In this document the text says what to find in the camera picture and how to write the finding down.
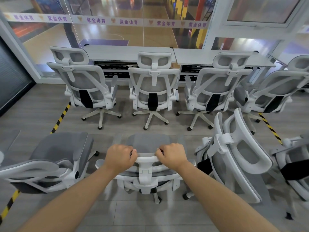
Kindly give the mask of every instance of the office chair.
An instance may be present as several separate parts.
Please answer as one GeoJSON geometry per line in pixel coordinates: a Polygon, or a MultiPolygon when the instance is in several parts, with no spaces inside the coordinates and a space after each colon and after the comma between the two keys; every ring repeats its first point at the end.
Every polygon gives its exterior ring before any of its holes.
{"type": "Polygon", "coordinates": [[[136,110],[132,115],[149,114],[144,130],[148,129],[153,115],[168,124],[168,120],[158,111],[166,108],[170,111],[173,101],[176,100],[176,89],[173,87],[177,82],[179,69],[170,69],[171,64],[171,53],[139,52],[139,68],[129,68],[130,99],[133,100],[133,109],[136,110]]]}
{"type": "MultiPolygon", "coordinates": [[[[113,140],[114,144],[120,144],[122,135],[116,135],[113,140]]],[[[184,137],[177,136],[177,142],[184,146],[187,154],[184,137]]],[[[138,158],[134,165],[126,171],[117,175],[118,186],[126,192],[129,190],[139,191],[142,194],[153,194],[154,202],[159,204],[161,198],[157,192],[171,189],[175,191],[180,186],[180,175],[161,164],[155,156],[155,152],[160,145],[171,144],[171,138],[164,134],[145,134],[137,133],[130,136],[127,145],[136,148],[138,158]]],[[[104,160],[97,160],[96,167],[99,168],[104,164],[104,160]]]]}
{"type": "Polygon", "coordinates": [[[256,129],[250,119],[261,121],[256,113],[280,113],[287,103],[292,102],[291,95],[309,82],[307,61],[309,56],[298,56],[288,64],[288,70],[274,71],[258,87],[240,84],[234,90],[236,104],[244,113],[244,119],[252,134],[256,129]]]}
{"type": "Polygon", "coordinates": [[[84,115],[82,120],[100,114],[98,129],[102,129],[103,114],[121,118],[121,114],[111,111],[116,104],[117,79],[105,81],[101,67],[88,65],[89,57],[85,50],[79,48],[50,47],[56,63],[47,62],[56,74],[66,83],[65,95],[70,97],[72,106],[89,109],[97,108],[84,115]]]}
{"type": "Polygon", "coordinates": [[[209,124],[209,129],[214,127],[204,114],[227,110],[229,102],[234,101],[233,91],[237,84],[252,72],[251,69],[244,69],[250,55],[251,53],[218,53],[214,58],[213,68],[201,69],[195,83],[191,82],[190,76],[185,77],[187,111],[178,111],[176,116],[195,115],[188,131],[193,129],[198,117],[209,124]]]}
{"type": "Polygon", "coordinates": [[[268,173],[276,180],[269,189],[280,186],[287,202],[287,219],[297,216],[293,191],[299,196],[299,204],[309,210],[309,134],[291,139],[283,139],[283,145],[271,150],[275,157],[277,168],[268,173]]]}
{"type": "MultiPolygon", "coordinates": [[[[13,132],[16,139],[19,131],[13,132]]],[[[86,175],[93,138],[87,132],[54,133],[45,137],[27,161],[14,161],[7,148],[0,163],[0,178],[22,193],[41,194],[71,187],[86,175]]]]}
{"type": "MultiPolygon", "coordinates": [[[[196,149],[197,167],[224,184],[248,203],[270,202],[261,173],[273,165],[243,120],[240,109],[222,124],[222,113],[214,119],[214,135],[203,138],[196,149]]],[[[188,200],[194,194],[183,195],[188,200]]]]}

